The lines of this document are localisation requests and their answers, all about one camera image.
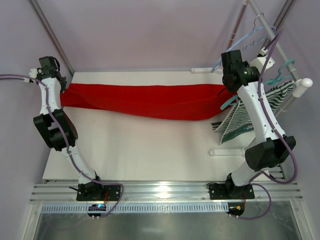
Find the red trousers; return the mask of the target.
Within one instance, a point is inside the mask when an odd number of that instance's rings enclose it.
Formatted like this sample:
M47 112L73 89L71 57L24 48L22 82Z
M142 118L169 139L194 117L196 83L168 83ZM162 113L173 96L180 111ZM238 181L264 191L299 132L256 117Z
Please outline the red trousers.
M178 121L201 121L221 113L233 97L224 85L109 85L72 83L60 95L64 107L112 111Z

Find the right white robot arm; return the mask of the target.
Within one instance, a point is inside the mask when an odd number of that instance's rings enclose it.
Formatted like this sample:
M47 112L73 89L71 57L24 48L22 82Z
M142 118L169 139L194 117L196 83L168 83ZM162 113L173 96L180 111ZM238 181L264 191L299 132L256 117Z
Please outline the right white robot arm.
M277 123L262 83L264 71L244 61L240 50L222 53L221 60L222 82L243 102L255 133L255 145L245 151L245 162L224 183L227 195L239 199L253 179L287 159L296 140Z

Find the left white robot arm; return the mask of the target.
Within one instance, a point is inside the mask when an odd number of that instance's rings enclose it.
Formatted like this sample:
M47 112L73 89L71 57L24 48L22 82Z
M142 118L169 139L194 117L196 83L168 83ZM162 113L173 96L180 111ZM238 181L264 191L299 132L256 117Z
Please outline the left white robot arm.
M41 109L33 123L46 145L63 155L75 170L78 179L78 187L74 188L76 200L102 201L106 190L96 171L81 154L76 127L61 105L61 94L67 81L60 73L60 63L53 56L41 57L39 63L39 68L29 72L31 80L41 91Z

